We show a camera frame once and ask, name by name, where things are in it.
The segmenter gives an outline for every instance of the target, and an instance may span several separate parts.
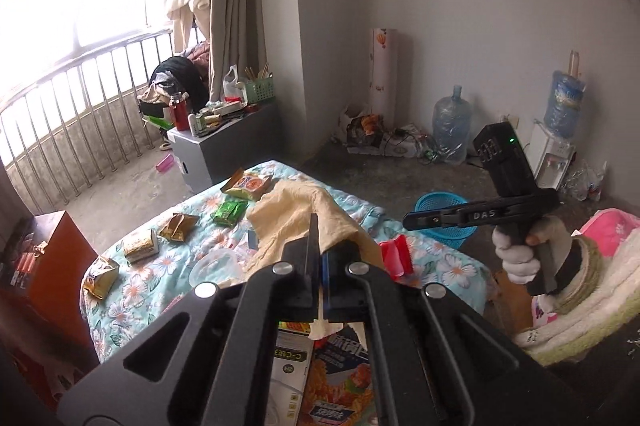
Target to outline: silver screw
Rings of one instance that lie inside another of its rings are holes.
[[[293,266],[289,262],[278,262],[273,264],[273,272],[276,275],[288,275],[293,271]]]
[[[215,283],[204,281],[196,285],[195,294],[199,298],[210,298],[217,290],[218,288]]]
[[[369,272],[369,264],[364,262],[353,262],[349,265],[349,272],[352,275],[366,275]]]
[[[424,288],[424,293],[429,298],[440,299],[447,294],[447,290],[444,288],[444,285],[441,285],[439,283],[430,283],[427,287]]]

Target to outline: green basket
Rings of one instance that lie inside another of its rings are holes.
[[[246,102],[257,103],[273,98],[273,77],[264,80],[245,80]]]

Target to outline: product box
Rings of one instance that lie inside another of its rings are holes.
[[[369,426],[378,419],[367,351],[351,327],[316,345],[298,426]]]
[[[303,325],[308,327],[308,324],[280,324],[273,355],[265,426],[295,426],[298,420],[314,348],[314,342],[307,337],[308,332],[304,333]]]

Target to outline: blue plastic basket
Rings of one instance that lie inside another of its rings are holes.
[[[418,199],[418,202],[415,204],[415,210],[439,210],[448,208],[449,206],[456,206],[457,204],[464,204],[465,202],[467,202],[467,200],[464,197],[456,195],[455,193],[433,191]],[[464,241],[476,232],[476,229],[478,228],[457,228],[453,226],[450,228],[421,229],[420,232],[440,243],[453,247],[453,249],[460,249]]]

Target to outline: hand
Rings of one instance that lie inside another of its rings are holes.
[[[526,245],[512,246],[511,239],[494,229],[492,241],[495,254],[502,259],[502,268],[514,283],[525,284],[532,281],[540,270],[540,262],[533,256],[533,247],[548,242],[551,255],[558,272],[571,250],[572,238],[558,217],[548,215],[541,218],[529,231]]]

